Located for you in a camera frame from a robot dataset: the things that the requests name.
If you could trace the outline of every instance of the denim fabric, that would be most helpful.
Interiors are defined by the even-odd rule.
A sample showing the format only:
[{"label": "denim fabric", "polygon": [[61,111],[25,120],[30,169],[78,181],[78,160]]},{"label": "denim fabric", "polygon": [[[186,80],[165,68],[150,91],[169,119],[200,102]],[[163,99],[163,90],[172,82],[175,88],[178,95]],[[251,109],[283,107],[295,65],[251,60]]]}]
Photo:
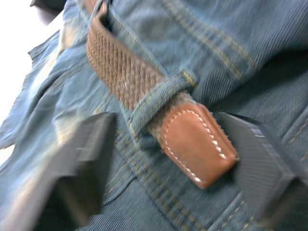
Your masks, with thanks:
[{"label": "denim fabric", "polygon": [[0,172],[0,225],[78,122],[110,111],[118,128],[102,212],[78,230],[263,230],[230,174],[200,190],[144,128],[186,89],[212,111],[270,124],[307,168],[308,3],[113,0],[107,28],[166,77],[132,112],[87,60],[90,17],[68,0],[63,27],[30,52],[33,70],[0,128],[0,148],[15,144]]}]

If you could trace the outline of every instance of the brown leather tab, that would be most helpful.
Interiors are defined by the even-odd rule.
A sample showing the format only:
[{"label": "brown leather tab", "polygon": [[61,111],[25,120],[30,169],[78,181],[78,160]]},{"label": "brown leather tab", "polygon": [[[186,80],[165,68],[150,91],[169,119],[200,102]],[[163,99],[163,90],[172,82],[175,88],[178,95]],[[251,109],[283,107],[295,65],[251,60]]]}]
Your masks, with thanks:
[{"label": "brown leather tab", "polygon": [[214,183],[237,162],[237,152],[206,107],[183,104],[165,118],[161,147],[200,188]]}]

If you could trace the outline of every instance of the woven belt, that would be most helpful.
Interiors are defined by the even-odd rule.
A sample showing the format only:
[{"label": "woven belt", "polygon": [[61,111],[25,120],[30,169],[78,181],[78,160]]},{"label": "woven belt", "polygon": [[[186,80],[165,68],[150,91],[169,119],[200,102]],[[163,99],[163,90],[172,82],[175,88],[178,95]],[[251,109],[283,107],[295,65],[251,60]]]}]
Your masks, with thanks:
[{"label": "woven belt", "polygon": [[[96,0],[85,0],[91,13]],[[136,105],[164,76],[127,49],[104,26],[107,4],[91,22],[88,60],[123,105]],[[207,108],[185,92],[175,95],[147,125],[169,158],[200,188],[206,188],[237,162],[236,150]]]}]

